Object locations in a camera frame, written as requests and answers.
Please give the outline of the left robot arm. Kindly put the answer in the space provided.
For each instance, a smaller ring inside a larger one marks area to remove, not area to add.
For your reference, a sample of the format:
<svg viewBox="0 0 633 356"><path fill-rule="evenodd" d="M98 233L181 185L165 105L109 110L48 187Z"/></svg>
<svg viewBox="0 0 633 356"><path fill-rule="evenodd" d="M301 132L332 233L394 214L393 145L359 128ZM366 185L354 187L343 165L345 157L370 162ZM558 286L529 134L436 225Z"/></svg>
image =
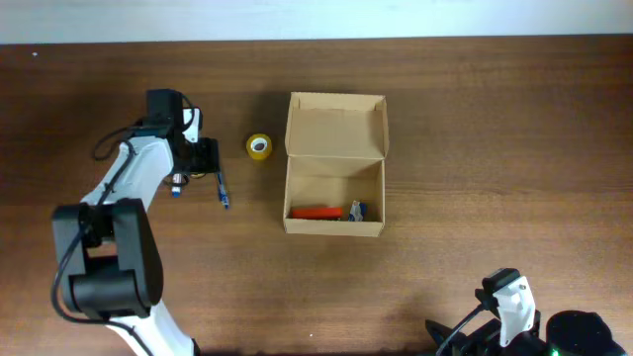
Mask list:
<svg viewBox="0 0 633 356"><path fill-rule="evenodd" d="M105 326L137 355L198 355L196 340L162 300L162 261L147 216L161 186L222 176L219 144L202 137L203 114L174 89L146 92L146 114L105 135L113 164L76 205L51 216L57 268L50 302L62 319Z"/></svg>

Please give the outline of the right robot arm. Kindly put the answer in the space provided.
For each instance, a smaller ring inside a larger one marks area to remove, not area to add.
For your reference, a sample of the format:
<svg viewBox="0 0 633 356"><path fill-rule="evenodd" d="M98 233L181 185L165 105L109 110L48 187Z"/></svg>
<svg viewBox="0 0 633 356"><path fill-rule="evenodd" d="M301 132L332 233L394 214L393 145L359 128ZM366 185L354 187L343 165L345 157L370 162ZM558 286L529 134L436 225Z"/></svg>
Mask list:
<svg viewBox="0 0 633 356"><path fill-rule="evenodd" d="M541 313L528 280L515 268L500 268L475 291L478 304L454 326L428 319L436 355L626 356L596 312L559 311L539 330Z"/></svg>

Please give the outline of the brown cardboard box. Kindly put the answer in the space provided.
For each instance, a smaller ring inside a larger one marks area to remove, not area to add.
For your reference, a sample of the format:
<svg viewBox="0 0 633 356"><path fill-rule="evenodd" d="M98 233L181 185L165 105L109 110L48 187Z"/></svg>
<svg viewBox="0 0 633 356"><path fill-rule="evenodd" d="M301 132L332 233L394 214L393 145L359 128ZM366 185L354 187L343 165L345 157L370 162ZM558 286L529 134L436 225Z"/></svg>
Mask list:
<svg viewBox="0 0 633 356"><path fill-rule="evenodd" d="M386 224L387 98L294 92L285 135L288 156L283 208L287 233L378 237ZM354 201L367 205L350 222ZM341 207L338 221L296 220L293 208Z"/></svg>

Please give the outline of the red stapler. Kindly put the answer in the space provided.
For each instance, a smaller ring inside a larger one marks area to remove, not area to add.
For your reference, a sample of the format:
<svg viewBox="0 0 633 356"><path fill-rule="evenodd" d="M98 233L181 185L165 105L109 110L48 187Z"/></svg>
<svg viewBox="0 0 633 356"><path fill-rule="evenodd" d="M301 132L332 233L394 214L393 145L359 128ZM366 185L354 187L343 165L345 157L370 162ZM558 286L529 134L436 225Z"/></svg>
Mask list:
<svg viewBox="0 0 633 356"><path fill-rule="evenodd" d="M342 218L341 207L293 208L290 217L296 220L338 221Z"/></svg>

